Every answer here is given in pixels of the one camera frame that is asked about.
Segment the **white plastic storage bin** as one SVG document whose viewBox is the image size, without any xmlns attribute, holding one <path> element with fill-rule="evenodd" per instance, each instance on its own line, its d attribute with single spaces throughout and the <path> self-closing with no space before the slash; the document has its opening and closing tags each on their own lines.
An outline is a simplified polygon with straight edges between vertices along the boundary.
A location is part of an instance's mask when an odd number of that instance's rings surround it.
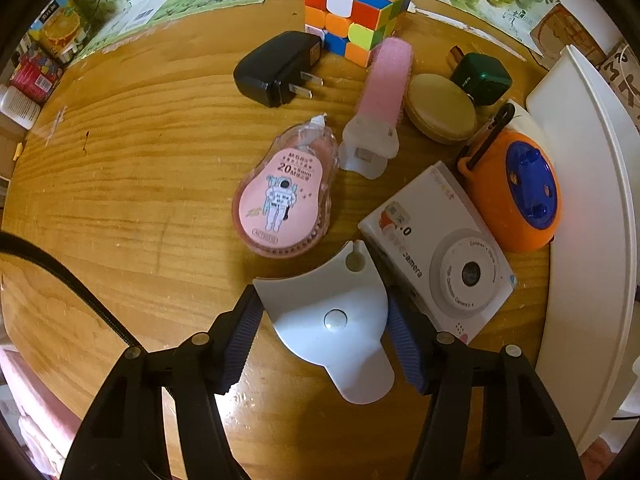
<svg viewBox="0 0 640 480">
<path fill-rule="evenodd" d="M 639 382 L 639 133 L 574 46 L 526 108 L 562 195 L 536 372 L 585 451 Z"/>
</svg>

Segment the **white toy camera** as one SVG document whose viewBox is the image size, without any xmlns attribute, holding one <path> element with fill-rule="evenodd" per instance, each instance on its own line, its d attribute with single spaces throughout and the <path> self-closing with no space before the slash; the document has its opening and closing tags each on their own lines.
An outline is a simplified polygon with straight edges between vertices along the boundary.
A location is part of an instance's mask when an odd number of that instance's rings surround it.
<svg viewBox="0 0 640 480">
<path fill-rule="evenodd" d="M 465 344 L 514 291 L 506 256 L 443 162 L 425 169 L 358 228 L 436 330 Z"/>
</svg>

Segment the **grey white tape measure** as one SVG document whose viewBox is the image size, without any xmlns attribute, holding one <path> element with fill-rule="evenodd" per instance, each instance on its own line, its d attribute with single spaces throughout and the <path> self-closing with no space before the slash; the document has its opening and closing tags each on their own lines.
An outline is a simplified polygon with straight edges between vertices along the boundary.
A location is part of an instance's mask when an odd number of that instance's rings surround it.
<svg viewBox="0 0 640 480">
<path fill-rule="evenodd" d="M 370 404 L 390 392 L 395 373 L 382 346 L 387 292 L 362 240 L 305 274 L 253 285 L 282 344 L 323 367 L 343 399 Z"/>
</svg>

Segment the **orange blue tape measure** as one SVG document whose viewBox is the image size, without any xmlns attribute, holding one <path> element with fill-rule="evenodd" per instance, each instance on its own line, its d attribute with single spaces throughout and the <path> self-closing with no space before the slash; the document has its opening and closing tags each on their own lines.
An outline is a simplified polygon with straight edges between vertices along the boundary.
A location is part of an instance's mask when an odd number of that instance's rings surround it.
<svg viewBox="0 0 640 480">
<path fill-rule="evenodd" d="M 554 237 L 562 214 L 552 161 L 533 118 L 511 100 L 462 148 L 456 167 L 489 231 L 506 252 L 534 252 Z"/>
</svg>

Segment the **pink correction tape dispenser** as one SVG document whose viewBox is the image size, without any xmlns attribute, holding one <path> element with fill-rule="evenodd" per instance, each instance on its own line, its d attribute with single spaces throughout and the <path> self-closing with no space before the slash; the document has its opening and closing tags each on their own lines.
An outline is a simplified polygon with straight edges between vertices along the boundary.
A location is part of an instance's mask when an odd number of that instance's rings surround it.
<svg viewBox="0 0 640 480">
<path fill-rule="evenodd" d="M 277 136 L 232 200 L 240 239 L 266 258 L 293 258 L 329 229 L 338 146 L 323 114 Z"/>
</svg>

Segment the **pink lint roller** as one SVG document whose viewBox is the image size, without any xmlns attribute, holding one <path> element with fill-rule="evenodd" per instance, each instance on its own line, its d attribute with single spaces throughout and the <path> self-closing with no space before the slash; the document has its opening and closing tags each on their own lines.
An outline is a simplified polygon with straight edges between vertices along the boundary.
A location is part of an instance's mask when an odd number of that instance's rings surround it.
<svg viewBox="0 0 640 480">
<path fill-rule="evenodd" d="M 343 129 L 338 147 L 343 170 L 375 180 L 397 156 L 397 125 L 411 63 L 412 47 L 405 40 L 390 37 L 378 47 L 356 113 Z"/>
</svg>

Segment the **round gold compact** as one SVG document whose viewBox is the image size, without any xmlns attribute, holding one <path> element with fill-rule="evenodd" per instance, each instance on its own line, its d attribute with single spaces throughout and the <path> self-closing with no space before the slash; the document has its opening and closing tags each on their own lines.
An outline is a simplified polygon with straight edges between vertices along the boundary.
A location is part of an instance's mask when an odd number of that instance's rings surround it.
<svg viewBox="0 0 640 480">
<path fill-rule="evenodd" d="M 476 111 L 469 96 L 451 80 L 436 74 L 411 78 L 405 114 L 424 136 L 440 144 L 465 142 L 476 131 Z"/>
</svg>

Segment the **green gold perfume bottle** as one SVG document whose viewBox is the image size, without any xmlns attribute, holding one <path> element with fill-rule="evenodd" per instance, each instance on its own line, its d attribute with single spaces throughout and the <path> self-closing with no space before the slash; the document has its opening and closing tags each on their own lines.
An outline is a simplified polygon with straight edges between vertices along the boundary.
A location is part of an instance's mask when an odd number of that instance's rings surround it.
<svg viewBox="0 0 640 480">
<path fill-rule="evenodd" d="M 478 52 L 463 53 L 458 46 L 450 49 L 450 55 L 454 61 L 450 80 L 476 106 L 496 104 L 511 88 L 512 77 L 498 58 Z"/>
</svg>

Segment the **black power adapter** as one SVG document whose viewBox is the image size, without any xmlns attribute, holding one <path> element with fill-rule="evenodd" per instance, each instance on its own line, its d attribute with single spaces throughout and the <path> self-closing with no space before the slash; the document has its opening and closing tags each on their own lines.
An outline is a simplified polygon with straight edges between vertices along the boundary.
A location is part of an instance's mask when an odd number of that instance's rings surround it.
<svg viewBox="0 0 640 480">
<path fill-rule="evenodd" d="M 305 84 L 322 86 L 323 79 L 311 73 L 321 53 L 319 36 L 299 30 L 281 32 L 235 66 L 236 88 L 243 96 L 266 107 L 280 107 L 296 96 L 311 99 L 314 95 Z"/>
</svg>

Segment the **colourful rubik's cube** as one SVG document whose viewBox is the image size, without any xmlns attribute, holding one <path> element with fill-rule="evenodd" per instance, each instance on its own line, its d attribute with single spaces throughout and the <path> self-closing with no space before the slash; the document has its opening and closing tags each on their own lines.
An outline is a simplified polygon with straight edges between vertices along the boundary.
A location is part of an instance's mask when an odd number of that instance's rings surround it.
<svg viewBox="0 0 640 480">
<path fill-rule="evenodd" d="M 305 32 L 318 36 L 327 51 L 367 67 L 411 1 L 304 0 Z"/>
</svg>

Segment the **white bottle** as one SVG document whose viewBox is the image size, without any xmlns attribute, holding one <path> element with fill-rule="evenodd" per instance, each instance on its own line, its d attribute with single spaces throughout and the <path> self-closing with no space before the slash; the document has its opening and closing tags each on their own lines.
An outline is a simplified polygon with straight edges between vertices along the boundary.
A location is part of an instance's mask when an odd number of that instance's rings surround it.
<svg viewBox="0 0 640 480">
<path fill-rule="evenodd" d="M 25 130 L 30 130 L 40 114 L 41 107 L 21 90 L 0 84 L 1 113 Z"/>
</svg>

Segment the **red box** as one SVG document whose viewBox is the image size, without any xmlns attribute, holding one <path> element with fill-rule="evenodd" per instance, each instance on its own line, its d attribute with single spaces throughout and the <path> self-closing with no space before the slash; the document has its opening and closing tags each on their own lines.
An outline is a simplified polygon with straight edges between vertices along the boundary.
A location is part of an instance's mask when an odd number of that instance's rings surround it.
<svg viewBox="0 0 640 480">
<path fill-rule="evenodd" d="M 36 49 L 21 56 L 10 83 L 29 99 L 43 104 L 50 98 L 62 75 L 62 67 L 47 53 Z"/>
</svg>

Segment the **letter print fabric basket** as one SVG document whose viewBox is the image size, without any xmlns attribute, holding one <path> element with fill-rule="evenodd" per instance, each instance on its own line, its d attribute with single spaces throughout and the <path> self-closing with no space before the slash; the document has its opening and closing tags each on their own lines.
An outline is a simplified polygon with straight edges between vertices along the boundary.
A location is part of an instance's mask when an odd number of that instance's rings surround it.
<svg viewBox="0 0 640 480">
<path fill-rule="evenodd" d="M 622 41 L 601 65 L 600 74 L 608 82 L 637 129 L 640 128 L 640 64 L 634 51 Z"/>
</svg>

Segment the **brown cartoon cardboard box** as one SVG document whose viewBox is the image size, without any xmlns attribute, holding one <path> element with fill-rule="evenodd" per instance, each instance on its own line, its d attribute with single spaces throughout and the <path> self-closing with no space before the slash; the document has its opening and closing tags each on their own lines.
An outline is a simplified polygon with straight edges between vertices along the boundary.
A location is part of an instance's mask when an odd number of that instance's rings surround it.
<svg viewBox="0 0 640 480">
<path fill-rule="evenodd" d="M 529 33 L 538 49 L 533 56 L 540 66 L 551 70 L 560 58 L 561 51 L 572 44 L 594 65 L 600 66 L 606 59 L 582 23 L 562 3 L 556 4 Z"/>
</svg>

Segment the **orange juice carton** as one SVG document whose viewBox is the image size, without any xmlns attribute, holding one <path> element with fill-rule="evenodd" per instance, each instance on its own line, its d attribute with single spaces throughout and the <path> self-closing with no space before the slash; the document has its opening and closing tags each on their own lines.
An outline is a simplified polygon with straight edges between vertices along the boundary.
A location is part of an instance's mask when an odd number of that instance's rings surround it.
<svg viewBox="0 0 640 480">
<path fill-rule="evenodd" d="M 68 64 L 88 39 L 86 20 L 74 0 L 51 0 L 28 33 L 62 64 Z"/>
</svg>

